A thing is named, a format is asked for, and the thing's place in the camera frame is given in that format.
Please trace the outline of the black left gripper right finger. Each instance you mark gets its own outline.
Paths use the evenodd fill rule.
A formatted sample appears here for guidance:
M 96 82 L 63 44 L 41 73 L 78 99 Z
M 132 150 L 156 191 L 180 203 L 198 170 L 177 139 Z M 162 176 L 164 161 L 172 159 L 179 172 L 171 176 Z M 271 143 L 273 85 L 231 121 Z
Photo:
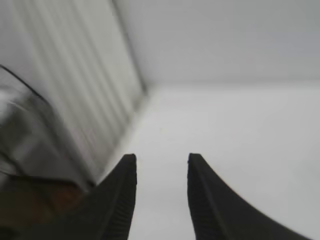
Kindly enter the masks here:
M 320 187 L 296 166 L 253 161 L 214 170 L 188 157 L 187 198 L 198 240 L 317 240 Z

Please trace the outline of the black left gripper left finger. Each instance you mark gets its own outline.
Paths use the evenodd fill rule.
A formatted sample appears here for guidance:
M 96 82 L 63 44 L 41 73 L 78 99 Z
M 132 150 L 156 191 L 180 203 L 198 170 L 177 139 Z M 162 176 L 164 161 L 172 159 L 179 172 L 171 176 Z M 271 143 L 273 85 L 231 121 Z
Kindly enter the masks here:
M 70 210 L 32 227 L 19 240 L 126 240 L 136 204 L 137 158 L 125 154 Z

